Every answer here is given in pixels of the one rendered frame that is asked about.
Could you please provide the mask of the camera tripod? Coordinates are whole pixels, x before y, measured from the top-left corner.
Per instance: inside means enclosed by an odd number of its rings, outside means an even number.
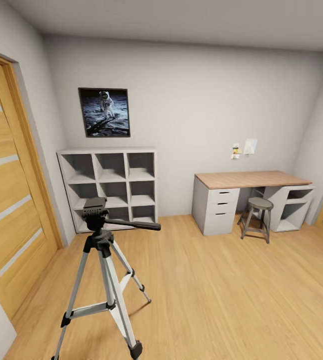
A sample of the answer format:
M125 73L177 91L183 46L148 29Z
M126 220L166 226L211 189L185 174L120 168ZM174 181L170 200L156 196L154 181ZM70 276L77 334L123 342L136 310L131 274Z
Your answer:
M89 230L93 231L93 234L89 235L85 242L83 256L78 269L68 308L67 311L64 313L60 325L60 327L63 329L59 339L56 354L51 358L51 360L59 360L59 352L61 349L63 338L65 336L67 325L71 322L71 319L106 311L110 312L119 331L124 337L130 350L131 357L134 360L140 360L139 355L142 353L143 347L141 342L139 340L136 340L134 337L132 326L122 296L123 290L125 289L130 277L135 280L136 284L139 287L139 290L143 292L148 302L151 303L151 300L144 291L144 285L141 284L136 277L135 270L130 266L127 259L124 257L120 248L116 244L112 231L102 228L104 227L105 223L108 223L115 225L133 226L137 229L160 231L162 228L162 224L157 222L146 222L137 220L125 221L108 219L106 218L106 215L109 214L109 209L105 208L106 202L106 197L95 196L93 198L88 198L84 204L82 217L86 218L85 220L87 222L87 227ZM124 268L127 270L120 283L118 282L118 278L116 275L115 267L111 257L110 247L112 248L116 256L119 258ZM98 251L107 301L73 308L91 248L96 248Z

